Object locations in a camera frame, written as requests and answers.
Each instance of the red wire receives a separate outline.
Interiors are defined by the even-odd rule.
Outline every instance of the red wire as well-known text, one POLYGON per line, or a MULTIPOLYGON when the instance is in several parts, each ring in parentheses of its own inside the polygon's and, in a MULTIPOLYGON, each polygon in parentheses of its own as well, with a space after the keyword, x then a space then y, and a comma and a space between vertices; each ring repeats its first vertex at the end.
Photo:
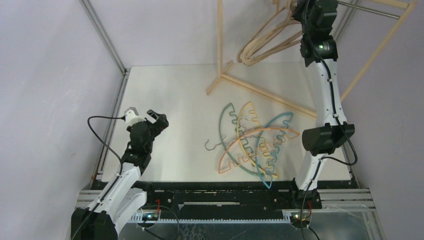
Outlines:
POLYGON ((309 205, 309 216, 312 215, 312 204, 311 201, 307 201, 307 204, 309 205))
POLYGON ((157 205, 158 205, 156 214, 159 214, 159 211, 161 210, 161 207, 160 207, 160 205, 161 205, 161 200, 160 200, 160 199, 158 199, 158 200, 156 200, 155 202, 157 202, 157 205))

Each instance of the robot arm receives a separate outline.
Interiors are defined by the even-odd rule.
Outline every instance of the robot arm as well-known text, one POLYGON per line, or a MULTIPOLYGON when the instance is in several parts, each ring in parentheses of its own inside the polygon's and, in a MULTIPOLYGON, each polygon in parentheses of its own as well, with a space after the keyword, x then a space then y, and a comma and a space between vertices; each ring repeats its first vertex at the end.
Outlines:
POLYGON ((316 127, 302 133, 306 150, 302 167, 292 184, 292 200, 296 207, 312 200, 318 176, 328 155, 342 146, 355 132, 347 124, 337 83, 337 47, 330 35, 337 16, 337 0, 299 0, 293 18, 302 24, 300 52, 305 66, 315 73, 316 127))
POLYGON ((122 169, 86 209, 77 208, 71 218, 72 240, 118 239, 128 219, 147 201, 144 190, 131 188, 152 159, 155 137, 168 127, 167 116, 147 111, 156 122, 142 118, 134 107, 125 111, 130 142, 122 156, 122 169))

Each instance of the wooden rod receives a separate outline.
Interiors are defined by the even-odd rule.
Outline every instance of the wooden rod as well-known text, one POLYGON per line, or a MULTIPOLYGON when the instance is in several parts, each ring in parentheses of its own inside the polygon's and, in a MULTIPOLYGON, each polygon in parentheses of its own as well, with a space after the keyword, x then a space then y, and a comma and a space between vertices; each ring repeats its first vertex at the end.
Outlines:
POLYGON ((396 0, 367 0, 367 1, 384 4, 384 5, 392 6, 395 8, 400 8, 400 9, 407 9, 409 7, 408 3, 402 2, 402 1, 396 1, 396 0))
MULTIPOLYGON (((234 64, 233 61, 229 61, 224 68, 224 73, 228 72, 233 66, 233 64, 234 64)), ((206 89, 206 95, 211 94, 212 91, 218 86, 220 82, 221 82, 221 76, 219 75, 218 77, 215 78, 215 80, 213 80, 212 84, 206 89)))
POLYGON ((217 2, 217 26, 218 26, 218 75, 223 73, 223 0, 217 2))
POLYGON ((292 102, 290 100, 287 100, 285 98, 282 98, 281 96, 278 96, 277 94, 274 94, 272 92, 269 92, 267 90, 264 90, 260 87, 254 86, 252 84, 249 84, 245 81, 242 81, 240 79, 237 79, 233 76, 227 75, 227 74, 222 74, 221 75, 222 80, 225 80, 231 84, 234 84, 240 88, 243 88, 253 94, 259 95, 263 98, 266 98, 270 101, 276 102, 278 104, 284 105, 294 111, 297 111, 301 114, 304 114, 312 119, 317 119, 317 113, 309 108, 306 108, 304 106, 301 106, 295 102, 292 102))
POLYGON ((373 64, 374 60, 376 60, 376 57, 380 54, 380 52, 383 50, 383 48, 386 46, 386 44, 389 42, 389 40, 393 37, 393 35, 395 35, 395 33, 398 31, 399 27, 405 22, 405 20, 411 14, 412 10, 415 8, 416 5, 417 5, 417 1, 414 1, 411 4, 409 4, 408 8, 399 17, 399 19, 397 20, 397 22, 391 28, 390 32, 383 39, 383 41, 380 43, 380 45, 378 45, 378 47, 372 53, 371 57, 368 59, 368 61, 362 67, 362 69, 360 70, 360 72, 353 79, 353 81, 350 84, 350 86, 346 89, 346 91, 344 91, 343 95, 340 98, 341 101, 343 101, 348 96, 348 94, 355 87, 355 85, 358 83, 358 81, 362 78, 362 76, 365 74, 365 72, 370 68, 370 66, 371 66, 371 64, 373 64))

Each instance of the white table surface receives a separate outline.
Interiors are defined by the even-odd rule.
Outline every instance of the white table surface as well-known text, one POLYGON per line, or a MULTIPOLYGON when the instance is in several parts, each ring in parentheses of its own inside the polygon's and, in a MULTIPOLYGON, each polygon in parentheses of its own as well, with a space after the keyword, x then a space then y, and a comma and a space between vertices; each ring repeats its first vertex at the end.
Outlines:
MULTIPOLYGON (((311 80, 303 63, 258 63, 252 67, 235 64, 229 74, 314 109, 311 80)), ((220 142, 219 118, 228 103, 233 103, 238 115, 242 106, 249 101, 253 102, 263 127, 276 115, 291 110, 224 81, 207 96, 206 88, 216 76, 217 66, 212 64, 131 68, 119 116, 123 116, 128 107, 135 107, 141 116, 147 116, 146 111, 152 109, 157 113, 166 114, 169 121, 169 127, 156 137, 153 143, 152 160, 141 176, 141 181, 259 181, 257 176, 249 175, 239 167, 219 174, 218 164, 224 150, 219 146, 214 151, 207 151, 205 142, 210 139, 209 146, 220 142)), ((315 127, 314 119, 301 113, 293 113, 290 129, 302 134, 303 130, 315 127)), ((227 135, 224 141, 231 143, 236 139, 236 133, 228 112, 225 113, 222 124, 222 132, 227 135)), ((124 153, 130 140, 126 128, 124 121, 118 121, 111 140, 111 148, 119 155, 124 153)), ((301 136, 281 145, 275 164, 278 178, 274 178, 274 181, 291 181, 296 176, 305 154, 301 136)), ((237 148, 238 144, 237 147, 231 148, 235 158, 240 154, 240 148, 237 148)), ((333 156, 345 159, 341 149, 337 149, 333 156)), ((113 154, 108 154, 102 181, 109 181, 118 166, 118 159, 113 154)), ((249 162, 243 166, 254 169, 249 162)), ((319 176, 319 180, 328 181, 350 179, 348 168, 335 161, 327 161, 319 176)))

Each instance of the bundle of hangers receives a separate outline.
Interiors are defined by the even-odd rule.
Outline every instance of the bundle of hangers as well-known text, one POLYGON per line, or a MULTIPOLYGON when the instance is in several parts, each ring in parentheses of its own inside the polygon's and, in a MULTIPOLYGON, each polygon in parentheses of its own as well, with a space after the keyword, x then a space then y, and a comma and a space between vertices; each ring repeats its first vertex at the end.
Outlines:
POLYGON ((272 15, 271 18, 269 18, 269 20, 266 21, 265 24, 253 35, 253 37, 240 49, 240 51, 238 51, 237 62, 244 63, 246 66, 252 66, 275 53, 283 51, 301 42, 300 40, 296 40, 302 35, 302 31, 298 31, 291 37, 287 38, 280 44, 270 48, 264 53, 253 56, 258 51, 260 51, 265 45, 271 42, 271 40, 278 36, 284 29, 286 29, 287 26, 300 24, 300 22, 293 20, 292 18, 292 10, 294 9, 293 2, 293 0, 287 0, 285 6, 279 9, 280 0, 271 0, 271 3, 275 5, 274 15, 272 15), (278 16, 286 9, 288 13, 285 20, 277 24, 273 29, 256 38, 276 16, 278 16))

